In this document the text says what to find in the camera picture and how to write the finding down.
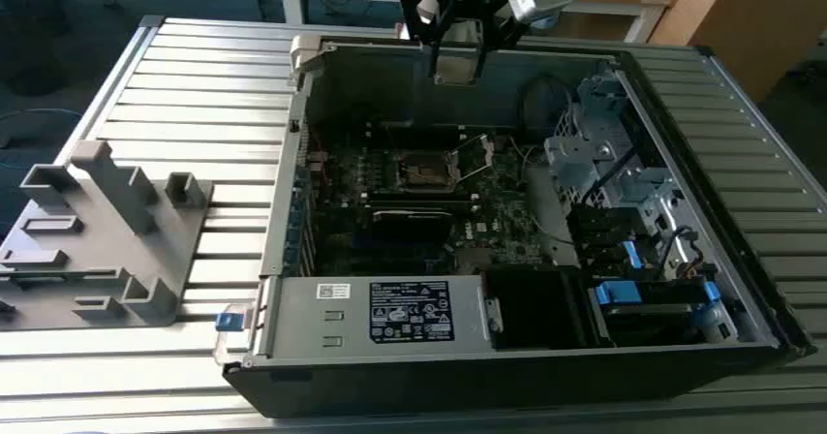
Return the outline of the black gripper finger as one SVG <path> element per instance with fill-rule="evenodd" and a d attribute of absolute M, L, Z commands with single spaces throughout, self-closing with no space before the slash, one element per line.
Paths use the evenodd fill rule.
<path fill-rule="evenodd" d="M 399 0 L 408 37 L 430 51 L 428 76 L 436 72 L 438 57 L 444 34 L 452 23 L 452 0 L 432 0 L 432 19 L 423 21 L 419 5 L 426 0 Z"/>
<path fill-rule="evenodd" d="M 480 22 L 480 40 L 478 42 L 478 72 L 482 73 L 490 53 L 503 48 L 512 48 L 522 37 L 522 23 L 511 15 L 496 15 Z"/>

